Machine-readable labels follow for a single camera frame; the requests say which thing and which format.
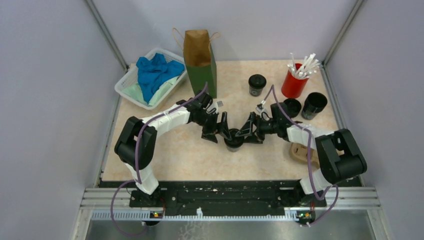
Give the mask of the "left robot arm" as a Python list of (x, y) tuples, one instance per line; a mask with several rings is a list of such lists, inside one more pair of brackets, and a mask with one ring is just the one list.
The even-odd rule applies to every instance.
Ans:
[(115, 144), (114, 152), (131, 171), (136, 187), (142, 191), (141, 200), (149, 207), (160, 202), (159, 186), (151, 162), (156, 142), (163, 134), (182, 125), (195, 123), (202, 127), (201, 138), (217, 143), (217, 135), (232, 140), (227, 112), (219, 107), (205, 91), (189, 100), (180, 100), (171, 108), (145, 118), (130, 117)]

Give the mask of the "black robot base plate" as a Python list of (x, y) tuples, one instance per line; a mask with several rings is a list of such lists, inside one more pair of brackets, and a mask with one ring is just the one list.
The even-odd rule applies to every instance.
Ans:
[(298, 180), (160, 181), (148, 195), (131, 192), (130, 207), (160, 208), (166, 216), (282, 216), (289, 207), (325, 207), (325, 200), (303, 193)]

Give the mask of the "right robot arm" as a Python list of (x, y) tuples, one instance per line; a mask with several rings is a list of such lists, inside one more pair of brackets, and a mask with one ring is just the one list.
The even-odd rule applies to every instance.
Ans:
[(348, 129), (330, 131), (293, 121), (290, 108), (283, 102), (271, 104), (270, 110), (271, 117), (251, 112), (235, 136), (246, 143), (261, 144), (266, 135), (276, 134), (289, 143), (305, 146), (309, 153), (316, 151), (319, 168), (311, 170), (312, 160), (307, 159), (308, 176), (299, 180), (299, 189), (293, 192), (297, 205), (307, 206), (319, 191), (367, 171), (366, 160)]

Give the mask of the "black coffee cup lid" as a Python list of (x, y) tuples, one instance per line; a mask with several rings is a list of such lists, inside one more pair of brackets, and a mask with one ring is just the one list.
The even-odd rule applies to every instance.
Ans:
[(262, 89), (266, 86), (267, 80), (261, 74), (254, 74), (249, 77), (248, 84), (252, 88)]

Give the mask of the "stack of black lids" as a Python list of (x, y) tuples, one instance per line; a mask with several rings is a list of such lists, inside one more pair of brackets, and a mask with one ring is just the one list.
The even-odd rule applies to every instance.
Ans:
[(287, 107), (287, 115), (290, 118), (295, 118), (298, 116), (302, 109), (302, 104), (295, 98), (287, 98), (283, 101)]

